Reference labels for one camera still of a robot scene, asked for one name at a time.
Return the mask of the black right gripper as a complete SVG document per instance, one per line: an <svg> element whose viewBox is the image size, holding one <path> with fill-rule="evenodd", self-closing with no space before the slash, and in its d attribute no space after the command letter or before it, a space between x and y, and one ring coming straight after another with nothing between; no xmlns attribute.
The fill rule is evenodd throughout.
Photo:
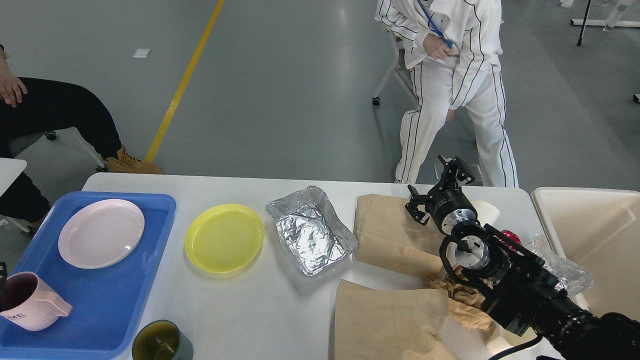
<svg viewBox="0 0 640 360"><path fill-rule="evenodd" d="M425 226L432 218L441 233L451 235L453 228L460 223L478 223L476 208L460 189L462 185L475 182L476 176L460 157L445 158L439 154L438 160L443 170L435 189L420 194L414 185L408 184L409 198L405 209L421 226Z"/></svg>

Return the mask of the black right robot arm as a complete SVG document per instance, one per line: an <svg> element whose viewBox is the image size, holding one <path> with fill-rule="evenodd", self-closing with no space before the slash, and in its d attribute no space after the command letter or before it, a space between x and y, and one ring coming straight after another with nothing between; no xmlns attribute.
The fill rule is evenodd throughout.
<svg viewBox="0 0 640 360"><path fill-rule="evenodd" d="M556 289L557 276L545 269L534 252L489 224L462 191L474 182L459 157L438 157L443 170L426 194L409 185L407 212L416 223L429 220L445 236L439 246L446 274L455 283L476 289L484 300L481 310L517 336L526 330L535 338L494 355L494 360L534 346L546 339L565 360L637 360L639 322L616 312L597 317Z"/></svg>

